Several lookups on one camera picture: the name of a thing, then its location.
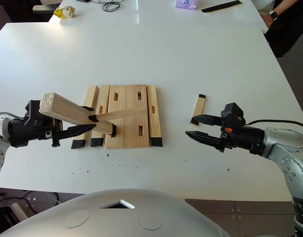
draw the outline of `wooden beam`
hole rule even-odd
[[[119,119],[124,117],[130,117],[135,115],[143,115],[146,113],[146,108],[139,107],[139,108],[133,108],[128,110],[121,110],[121,111],[115,111],[115,112],[109,112],[105,114],[98,114],[98,115],[92,115],[90,116],[90,120],[92,121],[107,121],[112,119]]]
[[[206,97],[205,95],[199,94],[199,97],[197,98],[197,102],[196,102],[194,113],[193,113],[192,117],[202,114],[202,111],[203,111],[203,108],[204,108],[204,103],[205,103],[205,97]],[[195,121],[192,118],[190,124],[192,124],[193,126],[198,126],[199,122]]]
[[[89,120],[89,116],[93,115],[93,112],[54,92],[43,94],[39,105],[39,112],[43,115],[75,125],[95,124],[95,122]],[[115,125],[108,121],[96,123],[96,127],[93,130],[110,135],[115,135],[116,133]]]
[[[86,94],[82,105],[95,109],[98,99],[98,93],[99,93],[99,87],[97,87],[96,85],[89,86],[86,90]],[[88,131],[79,136],[74,137],[72,143],[72,149],[83,148],[86,141],[88,140],[90,133],[91,131]]]
[[[156,86],[147,85],[148,115],[150,120],[151,146],[162,147]]]
[[[96,114],[104,114],[108,112],[109,106],[109,93],[110,93],[110,86],[109,85],[102,85],[99,91],[98,103]],[[105,134],[101,132],[92,131],[91,134],[91,143],[90,147],[101,147],[103,146]]]

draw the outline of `white tabletop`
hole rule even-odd
[[[219,127],[189,124],[199,93],[207,96],[206,114],[218,116],[225,104],[236,102],[247,121],[303,122],[260,30],[51,23],[14,23],[1,30],[0,111],[23,116],[26,103],[47,92],[81,104],[95,84],[155,84],[163,148],[71,150],[72,139],[58,148],[50,140],[31,141],[7,151],[0,187],[68,193],[142,188],[182,198],[290,200],[275,163],[242,149],[222,154],[185,135],[220,135]],[[259,127],[267,125],[303,132],[296,125]]]
[[[76,8],[73,19],[60,19],[53,16],[50,22],[63,25],[92,25],[106,23],[135,24],[192,24],[201,26],[253,27],[267,31],[267,26],[258,14],[251,0],[242,0],[242,4],[211,13],[201,9],[215,6],[229,0],[199,0],[198,10],[176,8],[175,0],[125,0],[116,12],[104,12],[101,5],[94,2],[63,0],[61,6]]]

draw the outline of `person's hand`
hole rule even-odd
[[[264,20],[266,26],[268,26],[268,28],[270,28],[270,26],[271,26],[272,23],[273,23],[273,20],[272,20],[270,14],[268,14],[268,15],[262,15],[261,17],[262,17],[262,19]]]

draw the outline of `wooden slat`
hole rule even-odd
[[[151,146],[162,147],[156,86],[147,86],[148,115],[150,119]]]
[[[105,114],[93,115],[93,118],[96,118],[96,120],[98,121],[107,121],[107,120],[119,119],[124,117],[135,116],[135,115],[143,115],[144,113],[146,113],[146,108],[140,107],[140,108],[115,111],[115,112],[108,112]]]
[[[99,87],[96,85],[89,86],[86,90],[86,94],[83,100],[83,106],[93,108],[95,110],[98,99]],[[72,149],[83,148],[91,131],[85,132],[79,136],[74,137],[72,143]]]
[[[143,115],[113,119],[116,136],[106,138],[106,149],[149,147],[147,90],[145,85],[111,86],[109,112],[144,107]]]
[[[43,115],[75,125],[95,124],[89,120],[89,116],[93,115],[93,112],[88,111],[54,92],[43,94],[39,105],[39,112]],[[96,127],[93,130],[104,134],[113,134],[114,127],[115,126],[111,122],[102,121],[96,123]]]
[[[104,113],[108,112],[109,93],[110,93],[110,86],[109,85],[102,85],[100,87],[96,114],[104,114]],[[101,146],[103,146],[104,137],[105,137],[105,134],[93,131],[92,135],[91,135],[90,147],[101,147]]]
[[[199,94],[199,97],[197,98],[196,101],[193,117],[202,114],[204,103],[205,103],[205,97],[206,97],[205,95]],[[191,119],[190,124],[192,124],[193,126],[198,126],[199,122],[195,121],[194,119]]]

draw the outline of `tissue box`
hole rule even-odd
[[[199,0],[176,0],[176,7],[196,10]]]

